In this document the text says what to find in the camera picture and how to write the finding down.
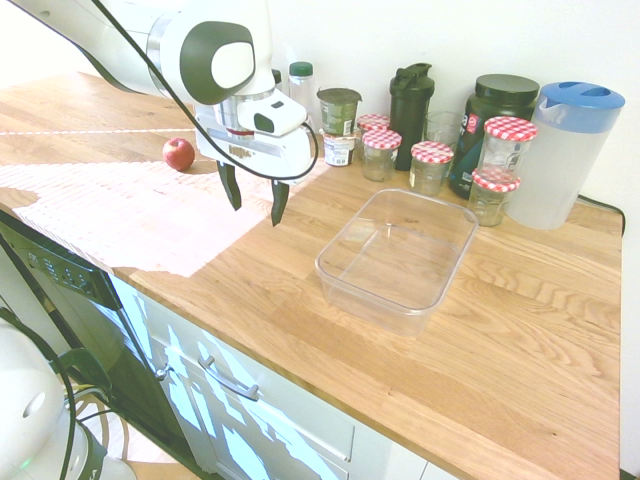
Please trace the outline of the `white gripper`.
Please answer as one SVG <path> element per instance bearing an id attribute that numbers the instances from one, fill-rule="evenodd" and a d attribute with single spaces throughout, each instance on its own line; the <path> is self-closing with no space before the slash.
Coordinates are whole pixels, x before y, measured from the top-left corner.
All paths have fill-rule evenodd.
<path id="1" fill-rule="evenodd" d="M 235 211 L 242 207 L 242 197 L 234 166 L 244 167 L 246 171 L 251 170 L 256 176 L 284 180 L 285 183 L 271 181 L 271 222 L 273 226 L 277 226 L 282 220 L 288 202 L 288 184 L 296 185 L 302 182 L 313 169 L 314 149 L 309 129 L 299 126 L 282 137 L 256 132 L 252 136 L 240 138 L 233 136 L 216 121 L 212 107 L 196 107 L 195 119 L 219 147 L 214 148 L 201 133 L 196 134 L 199 152 L 217 161 L 221 184 Z"/>

